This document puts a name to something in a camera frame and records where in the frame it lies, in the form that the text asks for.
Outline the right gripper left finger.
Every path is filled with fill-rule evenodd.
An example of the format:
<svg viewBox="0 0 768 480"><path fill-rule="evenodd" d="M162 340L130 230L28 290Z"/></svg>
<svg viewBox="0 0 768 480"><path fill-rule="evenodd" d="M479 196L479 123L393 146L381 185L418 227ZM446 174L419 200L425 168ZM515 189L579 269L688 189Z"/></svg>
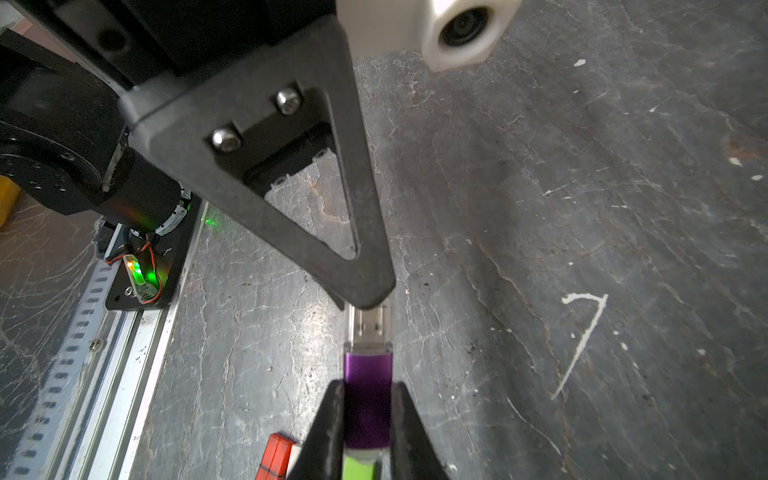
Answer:
<svg viewBox="0 0 768 480"><path fill-rule="evenodd" d="M341 479L344 451L344 382L331 381L288 479Z"/></svg>

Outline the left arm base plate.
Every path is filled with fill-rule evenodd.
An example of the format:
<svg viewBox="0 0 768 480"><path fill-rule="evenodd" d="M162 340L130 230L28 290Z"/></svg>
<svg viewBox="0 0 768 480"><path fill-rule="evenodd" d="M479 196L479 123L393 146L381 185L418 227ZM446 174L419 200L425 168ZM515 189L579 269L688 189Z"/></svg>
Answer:
<svg viewBox="0 0 768 480"><path fill-rule="evenodd" d="M114 278L105 285L108 310L137 311L168 306L200 220L201 199L185 201L186 215L170 233L141 234L102 219L97 224L96 255Z"/></svg>

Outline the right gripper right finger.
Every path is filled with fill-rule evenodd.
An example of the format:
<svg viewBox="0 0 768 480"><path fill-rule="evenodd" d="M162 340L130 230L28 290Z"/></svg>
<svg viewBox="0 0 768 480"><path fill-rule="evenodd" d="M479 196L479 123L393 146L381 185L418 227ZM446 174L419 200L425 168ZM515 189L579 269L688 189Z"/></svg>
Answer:
<svg viewBox="0 0 768 480"><path fill-rule="evenodd" d="M392 384L390 467L395 480L448 480L407 386Z"/></svg>

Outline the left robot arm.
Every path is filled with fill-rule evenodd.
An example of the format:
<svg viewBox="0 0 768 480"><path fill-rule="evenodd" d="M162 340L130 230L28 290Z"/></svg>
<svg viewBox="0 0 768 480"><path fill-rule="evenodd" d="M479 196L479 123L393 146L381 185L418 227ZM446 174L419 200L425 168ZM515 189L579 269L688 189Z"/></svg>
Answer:
<svg viewBox="0 0 768 480"><path fill-rule="evenodd" d="M62 214L157 232L184 191L304 269L339 306L396 279L346 33L332 1L19 1L69 61L1 33L1 172ZM344 258L266 200L337 158Z"/></svg>

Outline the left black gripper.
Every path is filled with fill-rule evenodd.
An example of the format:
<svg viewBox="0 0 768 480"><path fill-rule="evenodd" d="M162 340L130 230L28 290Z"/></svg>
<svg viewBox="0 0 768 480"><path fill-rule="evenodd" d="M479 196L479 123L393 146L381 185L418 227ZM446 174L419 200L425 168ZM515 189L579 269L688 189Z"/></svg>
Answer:
<svg viewBox="0 0 768 480"><path fill-rule="evenodd" d="M8 93L125 93L135 148L309 273L339 305L395 287L347 36L333 1L20 1L85 66L5 33ZM266 201L331 150L346 259Z"/></svg>

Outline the purple usb drive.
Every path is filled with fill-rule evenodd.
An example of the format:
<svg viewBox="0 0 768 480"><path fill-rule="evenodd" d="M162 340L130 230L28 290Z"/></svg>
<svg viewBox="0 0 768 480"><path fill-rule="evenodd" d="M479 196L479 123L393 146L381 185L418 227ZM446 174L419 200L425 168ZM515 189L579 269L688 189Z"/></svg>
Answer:
<svg viewBox="0 0 768 480"><path fill-rule="evenodd" d="M350 305L344 344L344 449L363 465L379 461L390 444L393 346L388 301L362 310Z"/></svg>

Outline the white usb drive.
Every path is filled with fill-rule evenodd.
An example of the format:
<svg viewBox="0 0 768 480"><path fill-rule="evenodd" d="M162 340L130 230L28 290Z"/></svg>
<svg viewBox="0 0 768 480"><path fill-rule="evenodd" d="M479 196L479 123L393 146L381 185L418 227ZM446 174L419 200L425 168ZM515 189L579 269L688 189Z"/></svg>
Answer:
<svg viewBox="0 0 768 480"><path fill-rule="evenodd" d="M301 448L301 445L299 443L294 443L291 446L290 454L289 454L289 457L288 457L288 463L287 463L287 467L286 467L286 478L288 478L291 475L291 472L294 469L294 467L295 467L295 465L296 465L296 463L298 461L298 458L299 458L299 456L301 454L301 450L302 450L302 448Z"/></svg>

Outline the red usb drive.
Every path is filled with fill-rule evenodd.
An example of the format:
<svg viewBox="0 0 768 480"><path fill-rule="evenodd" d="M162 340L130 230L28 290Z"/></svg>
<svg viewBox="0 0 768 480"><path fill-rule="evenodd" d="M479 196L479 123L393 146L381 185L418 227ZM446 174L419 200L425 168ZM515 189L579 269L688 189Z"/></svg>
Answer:
<svg viewBox="0 0 768 480"><path fill-rule="evenodd" d="M291 446L296 443L281 433L269 436L255 476L256 480L284 480Z"/></svg>

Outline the green usb drive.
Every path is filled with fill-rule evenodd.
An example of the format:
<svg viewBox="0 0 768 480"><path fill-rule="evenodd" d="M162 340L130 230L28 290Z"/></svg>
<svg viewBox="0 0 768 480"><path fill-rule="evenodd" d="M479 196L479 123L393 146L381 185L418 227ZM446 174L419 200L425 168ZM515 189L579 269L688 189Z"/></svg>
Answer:
<svg viewBox="0 0 768 480"><path fill-rule="evenodd" d="M382 464L379 459L361 461L351 456L345 456L343 461L342 480L380 480Z"/></svg>

